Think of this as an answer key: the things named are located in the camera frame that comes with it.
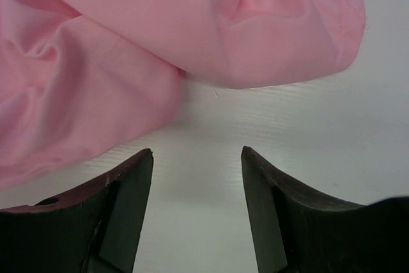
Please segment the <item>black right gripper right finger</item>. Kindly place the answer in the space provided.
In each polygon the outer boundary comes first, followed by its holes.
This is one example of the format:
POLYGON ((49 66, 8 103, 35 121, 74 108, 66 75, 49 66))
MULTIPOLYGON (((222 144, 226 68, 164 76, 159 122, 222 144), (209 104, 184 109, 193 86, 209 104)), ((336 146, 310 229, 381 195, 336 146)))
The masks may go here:
POLYGON ((360 205, 320 192, 242 150, 259 272, 407 272, 408 198, 360 205))

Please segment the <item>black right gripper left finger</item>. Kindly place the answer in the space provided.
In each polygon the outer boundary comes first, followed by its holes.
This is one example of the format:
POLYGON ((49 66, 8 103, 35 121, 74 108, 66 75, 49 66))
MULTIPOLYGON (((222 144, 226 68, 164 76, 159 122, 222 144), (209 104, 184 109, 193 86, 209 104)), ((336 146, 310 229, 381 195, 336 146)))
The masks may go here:
POLYGON ((1 210, 2 272, 132 272, 153 154, 141 150, 73 189, 1 210))

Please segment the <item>pink t shirt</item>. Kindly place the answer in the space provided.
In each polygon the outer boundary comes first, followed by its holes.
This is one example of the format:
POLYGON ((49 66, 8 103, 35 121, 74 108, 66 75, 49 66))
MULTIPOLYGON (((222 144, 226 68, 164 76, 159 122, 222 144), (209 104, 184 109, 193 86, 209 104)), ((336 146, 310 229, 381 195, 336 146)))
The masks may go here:
POLYGON ((347 69, 364 0, 1 0, 1 187, 167 125, 180 79, 234 89, 347 69))

